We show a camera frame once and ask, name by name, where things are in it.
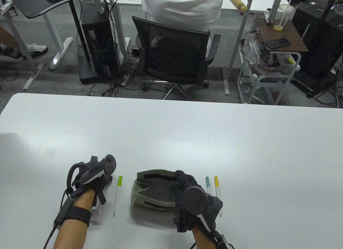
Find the person's left hand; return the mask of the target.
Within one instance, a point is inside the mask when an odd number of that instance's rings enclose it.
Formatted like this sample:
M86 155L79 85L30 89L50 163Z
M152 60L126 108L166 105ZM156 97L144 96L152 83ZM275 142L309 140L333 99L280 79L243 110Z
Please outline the person's left hand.
M69 170L66 193L72 199L77 199L87 190L93 189L95 197L92 206L95 207L98 201L103 205L106 203L103 190L112 180L112 175L106 175L100 165L90 167L90 163L79 162Z

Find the person's right hand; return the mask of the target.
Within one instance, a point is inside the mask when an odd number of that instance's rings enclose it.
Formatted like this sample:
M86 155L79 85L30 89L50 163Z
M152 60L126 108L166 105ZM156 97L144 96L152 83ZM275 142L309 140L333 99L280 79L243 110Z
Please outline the person's right hand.
M176 184L171 186L171 191L175 197L175 208L174 208L174 224L177 226L179 233L185 233L193 228L199 228L199 230L206 236L210 235L210 232L205 228L200 218L196 215L191 214L184 205L184 194L185 190L189 187L195 186L202 189L198 185L197 181L192 175L185 174L181 170L175 171Z

